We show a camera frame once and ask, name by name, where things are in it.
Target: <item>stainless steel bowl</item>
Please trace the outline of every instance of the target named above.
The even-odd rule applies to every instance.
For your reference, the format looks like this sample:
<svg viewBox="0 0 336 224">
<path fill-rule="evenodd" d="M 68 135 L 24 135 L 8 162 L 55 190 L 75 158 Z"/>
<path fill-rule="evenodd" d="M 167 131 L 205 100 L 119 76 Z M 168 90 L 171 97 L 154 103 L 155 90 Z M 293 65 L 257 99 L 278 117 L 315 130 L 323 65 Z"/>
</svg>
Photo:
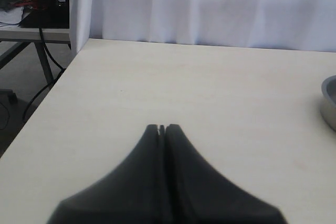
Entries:
<svg viewBox="0 0 336 224">
<path fill-rule="evenodd" d="M 325 79 L 322 83 L 322 94 L 322 117 L 336 131 L 336 76 Z"/>
</svg>

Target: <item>desk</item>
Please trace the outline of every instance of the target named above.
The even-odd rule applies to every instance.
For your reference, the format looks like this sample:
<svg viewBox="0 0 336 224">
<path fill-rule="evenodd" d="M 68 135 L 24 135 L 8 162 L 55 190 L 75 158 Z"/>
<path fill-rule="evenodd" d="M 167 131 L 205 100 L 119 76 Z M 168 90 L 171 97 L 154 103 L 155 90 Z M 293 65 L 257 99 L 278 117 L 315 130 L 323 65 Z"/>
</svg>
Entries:
<svg viewBox="0 0 336 224">
<path fill-rule="evenodd" d="M 290 224 L 336 219 L 336 54 L 90 39 L 0 159 L 2 223 L 42 224 L 114 169 L 147 124 L 180 124 L 218 171 Z"/>
<path fill-rule="evenodd" d="M 69 29 L 43 29 L 43 36 L 47 43 L 70 44 Z M 47 83 L 54 80 L 38 28 L 1 28 L 0 41 L 17 41 L 12 48 L 0 55 L 0 69 L 30 43 L 34 43 Z"/>
</svg>

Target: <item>white curtain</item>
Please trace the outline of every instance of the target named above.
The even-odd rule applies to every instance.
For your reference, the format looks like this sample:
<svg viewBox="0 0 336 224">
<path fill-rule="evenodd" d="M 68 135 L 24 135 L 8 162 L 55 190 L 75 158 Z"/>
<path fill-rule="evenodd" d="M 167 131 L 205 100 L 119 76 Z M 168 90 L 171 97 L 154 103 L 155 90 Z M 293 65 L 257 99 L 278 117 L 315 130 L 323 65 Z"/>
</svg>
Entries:
<svg viewBox="0 0 336 224">
<path fill-rule="evenodd" d="M 70 0 L 75 51 L 90 38 L 336 51 L 336 0 Z"/>
</svg>

